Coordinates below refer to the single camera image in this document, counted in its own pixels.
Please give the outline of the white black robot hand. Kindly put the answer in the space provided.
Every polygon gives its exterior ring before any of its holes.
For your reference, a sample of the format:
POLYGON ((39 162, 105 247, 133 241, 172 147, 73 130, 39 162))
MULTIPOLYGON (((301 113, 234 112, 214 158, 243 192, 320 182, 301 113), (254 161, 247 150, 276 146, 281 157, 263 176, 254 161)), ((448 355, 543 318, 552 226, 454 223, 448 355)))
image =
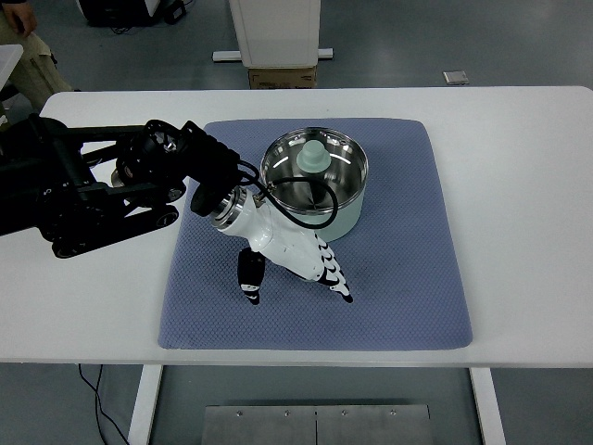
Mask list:
POLYGON ((210 214, 210 221, 223 234, 242 237, 248 243, 238 255, 237 281, 251 304, 259 304, 267 261, 305 281, 328 287, 347 303, 353 301, 329 245, 314 230, 290 221, 269 199, 258 200, 251 191, 237 186, 210 214))

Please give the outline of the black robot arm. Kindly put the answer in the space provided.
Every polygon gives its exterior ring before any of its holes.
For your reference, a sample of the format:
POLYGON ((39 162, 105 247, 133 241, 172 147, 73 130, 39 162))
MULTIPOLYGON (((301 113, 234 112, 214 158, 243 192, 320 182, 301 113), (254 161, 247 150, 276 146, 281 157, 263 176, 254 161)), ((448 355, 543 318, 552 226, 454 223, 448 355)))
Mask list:
POLYGON ((1 233, 36 228, 68 259, 173 224, 186 179, 207 216, 258 178, 191 121, 70 128, 32 114, 1 133, 1 233))

